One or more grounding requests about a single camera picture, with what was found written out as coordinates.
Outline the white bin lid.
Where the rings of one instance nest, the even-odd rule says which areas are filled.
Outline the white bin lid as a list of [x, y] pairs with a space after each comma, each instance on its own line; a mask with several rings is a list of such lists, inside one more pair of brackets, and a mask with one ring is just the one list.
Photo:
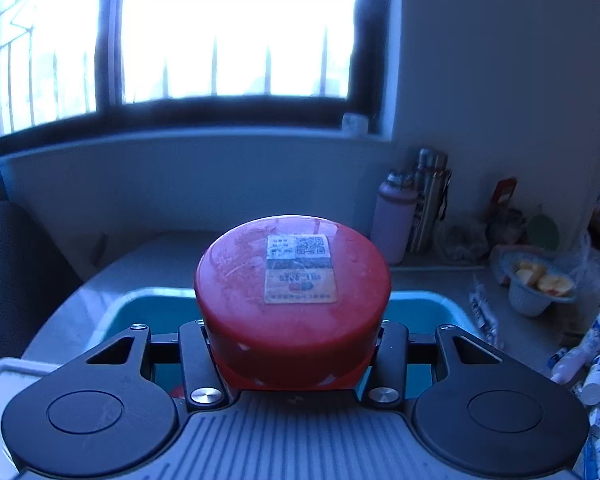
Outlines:
[[57, 370], [58, 364], [16, 358], [0, 359], [0, 480], [12, 479], [17, 468], [3, 439], [1, 422], [7, 404], [23, 389]]

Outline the red vitamin tube bottle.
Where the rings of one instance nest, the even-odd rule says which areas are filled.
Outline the red vitamin tube bottle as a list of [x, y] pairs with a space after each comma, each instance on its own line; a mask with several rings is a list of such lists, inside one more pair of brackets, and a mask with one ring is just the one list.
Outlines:
[[370, 364], [391, 275], [375, 245], [348, 226], [278, 216], [215, 240], [194, 289], [231, 387], [343, 389]]

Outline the white sachet packet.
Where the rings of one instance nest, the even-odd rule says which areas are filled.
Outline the white sachet packet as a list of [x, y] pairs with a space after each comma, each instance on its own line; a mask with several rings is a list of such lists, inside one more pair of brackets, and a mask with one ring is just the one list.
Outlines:
[[503, 350], [504, 340], [501, 337], [498, 319], [491, 309], [483, 282], [476, 276], [472, 278], [468, 299], [470, 310], [483, 339], [494, 348]]

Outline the white bottle lying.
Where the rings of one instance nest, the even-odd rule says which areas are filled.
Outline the white bottle lying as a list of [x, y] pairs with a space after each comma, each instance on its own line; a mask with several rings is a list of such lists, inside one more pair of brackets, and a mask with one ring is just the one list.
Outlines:
[[569, 350], [552, 368], [550, 380], [558, 385], [565, 385], [577, 375], [577, 372], [591, 361], [591, 355], [583, 348]]

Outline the white jar blue label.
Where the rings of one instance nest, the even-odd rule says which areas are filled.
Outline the white jar blue label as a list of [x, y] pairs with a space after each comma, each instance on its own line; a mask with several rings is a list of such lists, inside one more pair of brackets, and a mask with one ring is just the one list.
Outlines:
[[581, 389], [580, 399], [587, 406], [600, 403], [600, 354], [592, 362]]

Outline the teal plastic storage bin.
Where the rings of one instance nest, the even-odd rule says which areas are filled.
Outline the teal plastic storage bin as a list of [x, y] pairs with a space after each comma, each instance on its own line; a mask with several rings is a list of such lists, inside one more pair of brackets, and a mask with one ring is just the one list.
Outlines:
[[468, 318], [433, 292], [390, 292], [334, 280], [294, 284], [254, 278], [174, 290], [184, 306], [173, 314], [162, 289], [123, 301], [118, 330], [136, 323], [153, 334], [174, 334], [202, 320], [215, 366], [228, 392], [324, 391], [356, 386], [374, 356], [381, 324], [432, 335], [442, 324]]

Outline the white bowl with fruit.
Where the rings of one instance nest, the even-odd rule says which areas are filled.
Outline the white bowl with fruit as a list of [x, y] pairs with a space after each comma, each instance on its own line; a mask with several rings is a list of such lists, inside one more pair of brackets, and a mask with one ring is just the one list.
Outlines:
[[550, 259], [508, 250], [498, 263], [509, 278], [509, 303], [523, 316], [535, 318], [550, 304], [572, 304], [577, 299], [576, 283]]

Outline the white medicine bottle upright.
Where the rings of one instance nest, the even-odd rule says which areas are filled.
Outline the white medicine bottle upright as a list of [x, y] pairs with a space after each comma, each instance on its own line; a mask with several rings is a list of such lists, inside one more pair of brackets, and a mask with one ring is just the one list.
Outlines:
[[588, 361], [592, 361], [600, 353], [600, 312], [585, 333], [580, 348]]

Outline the grey office chair far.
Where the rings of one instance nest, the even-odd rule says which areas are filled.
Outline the grey office chair far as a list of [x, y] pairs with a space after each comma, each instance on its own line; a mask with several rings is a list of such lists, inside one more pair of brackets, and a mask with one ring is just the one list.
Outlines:
[[19, 358], [82, 280], [22, 207], [0, 202], [0, 359]]

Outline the clear plastic bag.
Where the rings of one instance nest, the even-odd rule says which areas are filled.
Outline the clear plastic bag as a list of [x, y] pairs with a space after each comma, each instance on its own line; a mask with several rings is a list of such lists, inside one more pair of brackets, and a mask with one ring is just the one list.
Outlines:
[[580, 306], [597, 309], [600, 306], [600, 251], [592, 245], [584, 231], [568, 252], [555, 260], [576, 284]]

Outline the green round lid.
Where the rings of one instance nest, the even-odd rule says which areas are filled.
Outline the green round lid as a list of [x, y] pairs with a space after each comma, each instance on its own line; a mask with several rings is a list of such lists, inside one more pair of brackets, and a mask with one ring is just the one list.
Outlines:
[[547, 252], [556, 252], [560, 233], [555, 221], [547, 214], [535, 214], [526, 224], [528, 243]]

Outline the red dark box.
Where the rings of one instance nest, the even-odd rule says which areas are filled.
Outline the red dark box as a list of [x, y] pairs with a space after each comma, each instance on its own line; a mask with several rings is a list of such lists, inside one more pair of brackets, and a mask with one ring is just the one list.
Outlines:
[[495, 185], [490, 198], [488, 215], [486, 216], [488, 226], [495, 226], [506, 219], [509, 204], [512, 201], [517, 184], [518, 180], [516, 178], [506, 178], [499, 180]]

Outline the pink water bottle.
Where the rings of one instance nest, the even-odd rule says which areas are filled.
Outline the pink water bottle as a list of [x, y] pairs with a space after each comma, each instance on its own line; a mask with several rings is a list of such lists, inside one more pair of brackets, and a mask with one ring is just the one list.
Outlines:
[[417, 199], [412, 174], [390, 171], [379, 187], [370, 240], [389, 266], [405, 256]]

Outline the steel thermos flask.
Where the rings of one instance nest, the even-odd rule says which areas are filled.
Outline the steel thermos flask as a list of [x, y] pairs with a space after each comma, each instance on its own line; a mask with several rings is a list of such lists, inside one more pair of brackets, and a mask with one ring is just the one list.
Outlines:
[[419, 150], [413, 172], [417, 203], [408, 243], [412, 254], [428, 250], [434, 226], [445, 219], [451, 176], [445, 152], [433, 148]]

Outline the small white windowsill device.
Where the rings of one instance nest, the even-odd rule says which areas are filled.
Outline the small white windowsill device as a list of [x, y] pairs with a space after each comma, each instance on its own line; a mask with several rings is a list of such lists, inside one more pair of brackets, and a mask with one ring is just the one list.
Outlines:
[[347, 136], [366, 136], [370, 130], [370, 118], [358, 113], [346, 113], [342, 116], [341, 131]]

